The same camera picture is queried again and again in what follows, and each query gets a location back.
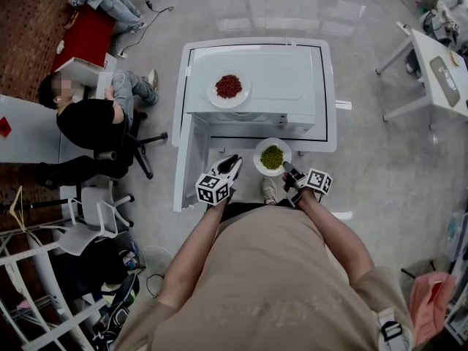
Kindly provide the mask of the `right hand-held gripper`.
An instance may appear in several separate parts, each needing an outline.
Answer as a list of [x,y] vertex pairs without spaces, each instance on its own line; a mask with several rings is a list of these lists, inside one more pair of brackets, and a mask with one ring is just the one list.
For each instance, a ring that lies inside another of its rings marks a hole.
[[323,196],[329,193],[333,179],[328,173],[310,168],[308,173],[304,174],[288,161],[283,162],[283,168],[289,176],[290,188],[287,192],[287,200],[293,208],[298,206],[304,189],[310,189],[313,193],[317,193],[319,202]]

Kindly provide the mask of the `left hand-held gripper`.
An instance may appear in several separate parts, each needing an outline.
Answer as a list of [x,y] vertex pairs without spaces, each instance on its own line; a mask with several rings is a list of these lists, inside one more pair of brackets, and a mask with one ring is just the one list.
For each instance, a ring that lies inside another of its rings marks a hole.
[[215,206],[230,199],[235,192],[233,184],[242,165],[243,159],[238,154],[232,154],[216,161],[211,166],[212,174],[202,173],[195,184],[198,201]]

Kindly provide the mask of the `white plate of green beans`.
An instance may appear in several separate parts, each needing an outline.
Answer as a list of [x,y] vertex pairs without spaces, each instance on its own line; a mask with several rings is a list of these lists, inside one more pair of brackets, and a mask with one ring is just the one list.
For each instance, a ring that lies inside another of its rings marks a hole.
[[264,176],[280,176],[284,172],[284,161],[292,161],[292,151],[290,147],[279,138],[266,138],[260,141],[254,150],[254,166],[259,173]]

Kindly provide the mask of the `white work table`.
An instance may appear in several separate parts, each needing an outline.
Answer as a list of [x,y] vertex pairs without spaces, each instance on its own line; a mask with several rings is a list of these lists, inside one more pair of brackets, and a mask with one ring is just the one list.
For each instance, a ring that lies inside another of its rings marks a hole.
[[[291,142],[317,127],[313,55],[311,48],[266,42],[197,42],[184,48],[173,119],[174,211],[196,203],[195,182],[209,167],[211,149],[253,149],[270,137]],[[248,99],[230,110],[215,107],[205,95],[208,77],[225,67],[243,70],[252,82]]]

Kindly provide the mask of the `person's right forearm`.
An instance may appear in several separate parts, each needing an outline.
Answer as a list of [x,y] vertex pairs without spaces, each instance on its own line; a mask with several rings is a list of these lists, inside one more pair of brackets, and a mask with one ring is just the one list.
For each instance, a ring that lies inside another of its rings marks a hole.
[[322,238],[354,285],[375,265],[362,240],[322,205],[310,189],[301,192],[299,208],[312,220]]

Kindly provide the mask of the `person's left forearm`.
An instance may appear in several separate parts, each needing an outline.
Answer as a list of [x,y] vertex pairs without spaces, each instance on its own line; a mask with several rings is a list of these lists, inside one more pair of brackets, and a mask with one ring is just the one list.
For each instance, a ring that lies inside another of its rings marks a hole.
[[179,310],[192,296],[213,246],[227,200],[210,207],[173,258],[156,297]]

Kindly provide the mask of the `person's beige shoe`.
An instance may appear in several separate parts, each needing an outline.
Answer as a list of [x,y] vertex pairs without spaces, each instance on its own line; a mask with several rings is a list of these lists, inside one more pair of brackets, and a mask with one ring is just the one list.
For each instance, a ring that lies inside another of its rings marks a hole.
[[270,177],[264,177],[261,183],[264,203],[266,205],[277,204],[277,188],[275,182]]

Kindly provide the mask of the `white plate of red beans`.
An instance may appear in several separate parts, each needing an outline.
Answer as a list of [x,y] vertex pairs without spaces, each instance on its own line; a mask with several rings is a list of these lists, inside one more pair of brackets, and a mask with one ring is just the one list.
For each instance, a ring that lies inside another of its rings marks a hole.
[[217,108],[230,110],[242,105],[250,96],[252,82],[241,69],[225,67],[213,72],[207,79],[205,95]]

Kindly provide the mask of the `white table with black line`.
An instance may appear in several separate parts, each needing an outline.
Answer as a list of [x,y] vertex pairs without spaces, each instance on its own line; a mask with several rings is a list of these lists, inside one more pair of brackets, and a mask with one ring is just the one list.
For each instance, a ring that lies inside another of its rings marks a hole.
[[310,132],[304,132],[300,140],[287,142],[292,150],[302,152],[334,152],[336,150],[336,98],[333,83],[333,68],[331,64],[328,43],[318,39],[301,39],[287,37],[241,37],[229,39],[213,39],[202,42],[221,44],[285,44],[313,50],[313,65],[318,75],[318,125]]

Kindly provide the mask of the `black office chair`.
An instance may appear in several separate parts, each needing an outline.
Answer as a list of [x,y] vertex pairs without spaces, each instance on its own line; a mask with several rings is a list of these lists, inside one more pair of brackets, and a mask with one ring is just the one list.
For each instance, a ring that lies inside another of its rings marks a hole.
[[127,167],[131,166],[133,160],[136,159],[146,178],[151,180],[154,174],[145,161],[146,145],[159,140],[166,140],[168,133],[163,132],[154,137],[140,139],[138,137],[140,125],[147,118],[147,113],[134,109],[132,124],[129,125],[129,119],[125,116],[125,125],[121,129],[121,136],[118,141],[110,143],[107,149],[100,148],[94,150],[94,159],[113,166],[120,165],[120,167],[124,165]]

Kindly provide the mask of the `person's beige shirt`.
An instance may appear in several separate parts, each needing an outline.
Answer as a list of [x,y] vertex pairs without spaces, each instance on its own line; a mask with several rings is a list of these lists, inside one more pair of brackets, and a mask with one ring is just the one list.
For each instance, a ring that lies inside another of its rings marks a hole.
[[266,206],[222,225],[194,293],[174,309],[138,298],[115,351],[378,351],[378,314],[412,321],[392,271],[356,283],[301,211]]

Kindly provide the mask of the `white chair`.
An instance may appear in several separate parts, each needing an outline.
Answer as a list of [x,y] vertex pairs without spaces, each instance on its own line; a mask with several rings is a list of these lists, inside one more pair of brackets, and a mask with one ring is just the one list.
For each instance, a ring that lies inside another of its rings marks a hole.
[[120,214],[118,207],[134,202],[135,197],[128,194],[115,200],[113,187],[113,181],[106,188],[84,187],[79,200],[68,199],[72,226],[58,240],[64,252],[79,256],[91,242],[100,238],[115,238],[134,226],[134,222]]

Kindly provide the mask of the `grey tray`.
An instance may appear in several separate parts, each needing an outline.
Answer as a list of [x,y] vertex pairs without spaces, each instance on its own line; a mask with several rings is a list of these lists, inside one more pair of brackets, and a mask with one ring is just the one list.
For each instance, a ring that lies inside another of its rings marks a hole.
[[455,107],[460,100],[460,93],[455,80],[451,76],[445,62],[440,56],[430,61],[430,67],[442,88],[443,94],[451,107]]

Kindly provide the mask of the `small white table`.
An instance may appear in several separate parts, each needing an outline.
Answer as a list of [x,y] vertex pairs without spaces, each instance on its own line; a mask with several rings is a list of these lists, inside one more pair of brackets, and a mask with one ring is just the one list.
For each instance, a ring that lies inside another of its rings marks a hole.
[[[407,38],[389,55],[389,57],[377,66],[375,72],[378,75],[382,74],[390,65],[410,49],[415,51],[416,58],[418,59],[426,94],[420,99],[413,100],[407,105],[384,114],[382,119],[384,121],[389,121],[397,116],[411,113],[427,106],[432,106],[441,110],[446,110],[455,116],[453,118],[430,123],[430,129],[448,126],[457,120],[468,122],[468,66],[465,59],[427,35],[414,29],[408,31]],[[455,107],[451,107],[448,104],[442,88],[430,67],[430,61],[438,56],[445,62],[460,93],[460,100]]]

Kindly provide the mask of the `pink bag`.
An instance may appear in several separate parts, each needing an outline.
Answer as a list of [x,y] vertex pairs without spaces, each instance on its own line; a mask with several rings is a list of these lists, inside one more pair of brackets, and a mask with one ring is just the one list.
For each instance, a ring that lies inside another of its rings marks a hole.
[[424,344],[444,328],[455,284],[455,276],[445,272],[435,271],[415,278],[409,298],[415,346]]

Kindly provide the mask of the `wooden clothes hanger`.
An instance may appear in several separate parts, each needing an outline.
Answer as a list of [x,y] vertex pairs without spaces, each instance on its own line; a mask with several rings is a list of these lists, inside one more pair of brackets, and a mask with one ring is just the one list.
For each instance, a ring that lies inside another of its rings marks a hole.
[[23,216],[23,186],[19,186],[15,195],[15,199],[8,209],[8,214],[15,219],[15,221],[18,223],[18,226],[20,227],[20,230],[23,233],[26,233],[27,229]]

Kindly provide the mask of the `white metal rack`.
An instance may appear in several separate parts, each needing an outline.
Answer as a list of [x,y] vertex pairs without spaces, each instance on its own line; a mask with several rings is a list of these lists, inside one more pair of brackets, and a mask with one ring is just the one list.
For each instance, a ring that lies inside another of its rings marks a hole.
[[34,233],[0,233],[0,350],[97,351],[92,327],[107,302],[76,296],[53,264],[58,244]]

